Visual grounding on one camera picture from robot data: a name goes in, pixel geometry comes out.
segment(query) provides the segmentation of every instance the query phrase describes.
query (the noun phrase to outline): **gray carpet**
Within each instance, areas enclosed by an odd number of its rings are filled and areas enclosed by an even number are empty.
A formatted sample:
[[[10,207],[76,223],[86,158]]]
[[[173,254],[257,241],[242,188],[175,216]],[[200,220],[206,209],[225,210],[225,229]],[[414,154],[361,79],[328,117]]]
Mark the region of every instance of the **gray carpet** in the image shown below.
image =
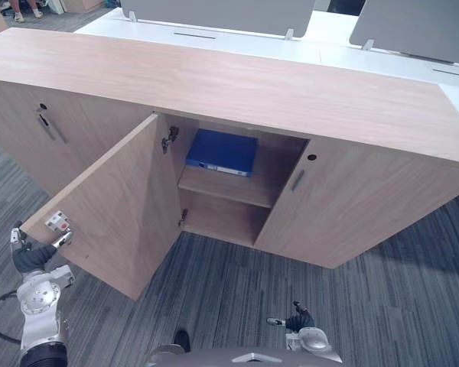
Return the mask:
[[[20,280],[9,229],[46,201],[0,150],[0,295]],[[61,309],[73,367],[141,367],[179,326],[193,349],[284,348],[284,330],[265,318],[291,315],[293,300],[309,306],[347,365],[459,366],[459,197],[335,270],[188,233],[137,302],[72,268]],[[16,300],[2,304],[1,330],[20,337],[22,322]],[[18,346],[0,340],[0,366],[17,358]]]
[[[28,5],[21,5],[21,11],[24,15],[25,23],[20,24],[14,21],[13,11],[7,11],[7,15],[4,18],[5,23],[7,23],[9,27],[74,32],[84,25],[95,21],[97,18],[102,17],[105,13],[111,10],[112,9],[98,8],[85,14],[63,13],[62,15],[56,15],[51,13],[49,8],[44,8],[42,9],[44,18],[36,19]]]

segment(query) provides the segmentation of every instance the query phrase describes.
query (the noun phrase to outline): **cabinet top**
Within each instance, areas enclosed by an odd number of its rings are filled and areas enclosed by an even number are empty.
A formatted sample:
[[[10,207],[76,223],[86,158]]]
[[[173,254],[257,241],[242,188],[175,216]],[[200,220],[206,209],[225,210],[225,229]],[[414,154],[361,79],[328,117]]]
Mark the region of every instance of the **cabinet top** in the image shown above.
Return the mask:
[[[430,83],[143,41],[9,28],[0,81],[459,164],[459,113]]]

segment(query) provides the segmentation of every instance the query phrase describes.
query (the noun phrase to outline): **gray partition panel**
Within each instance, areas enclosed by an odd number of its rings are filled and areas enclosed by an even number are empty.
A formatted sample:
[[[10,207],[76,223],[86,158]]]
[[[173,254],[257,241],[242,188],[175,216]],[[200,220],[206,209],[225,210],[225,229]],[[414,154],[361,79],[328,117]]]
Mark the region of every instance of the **gray partition panel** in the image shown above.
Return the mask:
[[[367,0],[351,44],[459,63],[459,0]]]
[[[266,34],[302,37],[314,0],[122,0],[124,16]]]

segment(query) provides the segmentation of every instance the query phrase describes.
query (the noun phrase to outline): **cabinet door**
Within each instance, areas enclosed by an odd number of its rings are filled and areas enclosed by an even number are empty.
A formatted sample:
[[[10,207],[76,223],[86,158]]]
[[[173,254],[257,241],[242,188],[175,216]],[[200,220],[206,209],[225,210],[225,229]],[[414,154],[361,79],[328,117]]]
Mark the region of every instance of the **cabinet door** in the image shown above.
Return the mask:
[[[86,166],[52,127],[46,130],[26,86],[0,83],[0,145],[49,193],[55,194]]]
[[[149,106],[26,86],[34,107],[54,123],[85,168],[153,112]]]
[[[0,145],[50,194],[151,114],[151,107],[0,83]]]
[[[49,243],[57,211],[70,218],[73,242],[60,253],[137,299],[180,234],[181,206],[163,116],[148,117],[21,227]]]
[[[459,194],[459,168],[312,138],[256,248],[336,268]]]

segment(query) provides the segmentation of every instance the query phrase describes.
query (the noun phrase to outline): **shoe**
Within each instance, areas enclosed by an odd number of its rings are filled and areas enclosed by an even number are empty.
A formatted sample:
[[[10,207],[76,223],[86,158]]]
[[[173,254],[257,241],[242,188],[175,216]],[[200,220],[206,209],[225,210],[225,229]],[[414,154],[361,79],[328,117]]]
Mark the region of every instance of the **shoe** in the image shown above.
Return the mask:
[[[190,352],[189,334],[185,330],[178,330],[174,337],[174,344],[178,344],[186,353]]]
[[[3,2],[3,4],[0,6],[0,11],[7,10],[8,8],[10,8],[10,2]]]
[[[42,17],[44,17],[44,13],[42,11],[34,9],[33,12],[36,19],[41,19]]]
[[[18,23],[24,23],[25,22],[25,19],[24,17],[22,16],[22,13],[15,13],[14,15],[14,20]]]

